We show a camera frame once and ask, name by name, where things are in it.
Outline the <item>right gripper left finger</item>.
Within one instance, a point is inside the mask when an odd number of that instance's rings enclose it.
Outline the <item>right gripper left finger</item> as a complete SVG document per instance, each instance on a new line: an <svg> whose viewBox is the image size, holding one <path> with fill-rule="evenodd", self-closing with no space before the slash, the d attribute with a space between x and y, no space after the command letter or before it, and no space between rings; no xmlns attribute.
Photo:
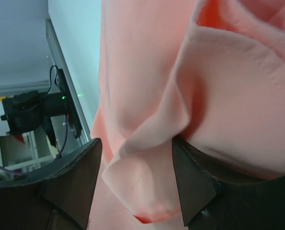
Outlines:
<svg viewBox="0 0 285 230"><path fill-rule="evenodd" d="M0 181L0 230L85 230L98 178L102 141Z"/></svg>

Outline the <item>pink pleated skirt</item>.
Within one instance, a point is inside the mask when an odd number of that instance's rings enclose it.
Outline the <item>pink pleated skirt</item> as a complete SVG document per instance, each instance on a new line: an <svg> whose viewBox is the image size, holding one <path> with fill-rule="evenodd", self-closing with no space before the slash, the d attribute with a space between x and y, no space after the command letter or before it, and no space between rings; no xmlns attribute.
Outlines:
<svg viewBox="0 0 285 230"><path fill-rule="evenodd" d="M171 141L285 175L285 0L102 1L90 230L182 230Z"/></svg>

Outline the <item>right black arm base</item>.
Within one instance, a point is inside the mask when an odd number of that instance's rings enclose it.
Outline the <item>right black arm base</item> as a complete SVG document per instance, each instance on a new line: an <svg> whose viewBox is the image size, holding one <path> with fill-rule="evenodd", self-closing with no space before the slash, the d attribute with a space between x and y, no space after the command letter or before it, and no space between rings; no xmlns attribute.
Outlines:
<svg viewBox="0 0 285 230"><path fill-rule="evenodd" d="M82 126L63 69L57 70L57 78L55 79L55 84L64 94L64 100L66 100L67 104L67 116L69 125L73 131L74 137L79 138L81 135Z"/></svg>

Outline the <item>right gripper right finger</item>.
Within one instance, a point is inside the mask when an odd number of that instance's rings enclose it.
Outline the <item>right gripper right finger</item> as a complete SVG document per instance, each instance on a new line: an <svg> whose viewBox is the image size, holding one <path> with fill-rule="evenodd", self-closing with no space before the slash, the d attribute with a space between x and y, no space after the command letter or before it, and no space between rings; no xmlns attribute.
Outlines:
<svg viewBox="0 0 285 230"><path fill-rule="evenodd" d="M190 230L285 230L285 176L241 174L182 138L172 161L183 224Z"/></svg>

